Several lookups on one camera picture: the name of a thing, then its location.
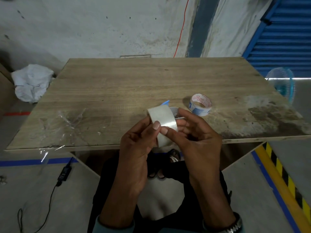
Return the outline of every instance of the fan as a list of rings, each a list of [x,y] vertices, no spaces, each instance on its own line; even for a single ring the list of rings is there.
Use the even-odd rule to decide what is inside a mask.
[[[288,68],[272,69],[266,76],[266,80],[292,104],[294,101],[296,87],[294,82],[294,74]]]

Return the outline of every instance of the person's left hand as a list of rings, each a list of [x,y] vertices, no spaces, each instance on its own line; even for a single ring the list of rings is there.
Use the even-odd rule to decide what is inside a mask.
[[[122,185],[129,187],[136,194],[140,194],[145,187],[148,153],[156,145],[160,128],[159,121],[152,124],[150,117],[147,116],[121,138],[115,180],[122,180]]]

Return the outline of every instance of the blue roller shutter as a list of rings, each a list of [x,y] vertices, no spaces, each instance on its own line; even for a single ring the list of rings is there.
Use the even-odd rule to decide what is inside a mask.
[[[276,67],[311,77],[311,0],[274,0],[243,57],[264,77]]]

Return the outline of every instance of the white plastic bag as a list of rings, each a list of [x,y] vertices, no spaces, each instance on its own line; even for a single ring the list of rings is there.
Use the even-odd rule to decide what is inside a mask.
[[[52,81],[54,72],[41,65],[28,65],[12,73],[15,94],[21,101],[36,103]]]

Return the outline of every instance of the table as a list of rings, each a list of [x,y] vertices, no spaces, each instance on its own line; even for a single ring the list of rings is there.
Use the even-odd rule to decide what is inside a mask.
[[[117,149],[146,110],[195,93],[223,143],[311,137],[311,127],[242,57],[69,59],[7,151]]]

